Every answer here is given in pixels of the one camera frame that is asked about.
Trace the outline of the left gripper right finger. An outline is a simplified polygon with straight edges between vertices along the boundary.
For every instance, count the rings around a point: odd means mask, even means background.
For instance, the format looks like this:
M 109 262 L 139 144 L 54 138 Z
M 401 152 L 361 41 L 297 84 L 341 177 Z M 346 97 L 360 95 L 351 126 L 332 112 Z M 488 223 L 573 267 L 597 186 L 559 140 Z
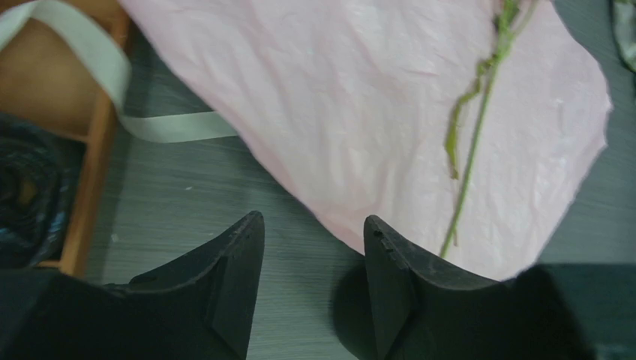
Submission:
M 364 222 L 379 359 L 593 359 L 555 278 L 532 267 L 496 281 Z

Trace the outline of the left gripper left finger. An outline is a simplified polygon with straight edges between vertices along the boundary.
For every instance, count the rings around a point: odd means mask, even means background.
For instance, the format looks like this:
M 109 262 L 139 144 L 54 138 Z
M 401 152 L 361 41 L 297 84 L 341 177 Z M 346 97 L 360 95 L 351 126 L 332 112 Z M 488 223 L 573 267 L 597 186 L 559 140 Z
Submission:
M 245 359 L 265 245 L 252 211 L 125 284 L 1 273 L 3 359 Z

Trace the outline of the pink purple wrapping paper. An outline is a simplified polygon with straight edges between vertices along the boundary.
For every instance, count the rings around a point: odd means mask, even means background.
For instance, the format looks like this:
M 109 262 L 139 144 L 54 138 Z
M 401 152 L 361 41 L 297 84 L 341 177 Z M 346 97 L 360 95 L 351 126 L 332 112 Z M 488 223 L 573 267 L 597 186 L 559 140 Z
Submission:
M 174 143 L 239 135 L 334 236 L 363 251 L 382 218 L 440 250 L 459 183 L 452 108 L 495 44 L 496 1 L 124 1 L 211 112 L 129 125 Z M 599 63 L 540 1 L 483 117 L 458 240 L 446 259 L 504 280 L 531 266 L 606 146 Z

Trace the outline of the cream ribbon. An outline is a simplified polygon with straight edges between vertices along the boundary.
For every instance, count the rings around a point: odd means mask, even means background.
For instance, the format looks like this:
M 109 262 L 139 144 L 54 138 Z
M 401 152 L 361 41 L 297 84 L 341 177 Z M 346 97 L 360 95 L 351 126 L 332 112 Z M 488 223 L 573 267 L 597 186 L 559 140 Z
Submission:
M 217 112 L 195 112 L 155 117 L 130 117 L 125 101 L 132 67 L 123 50 L 89 16 L 64 1 L 28 1 L 1 15 L 1 48 L 35 19 L 50 27 L 70 47 L 84 68 L 106 92 L 118 120 L 130 134 L 152 143 L 183 143 L 238 133 Z

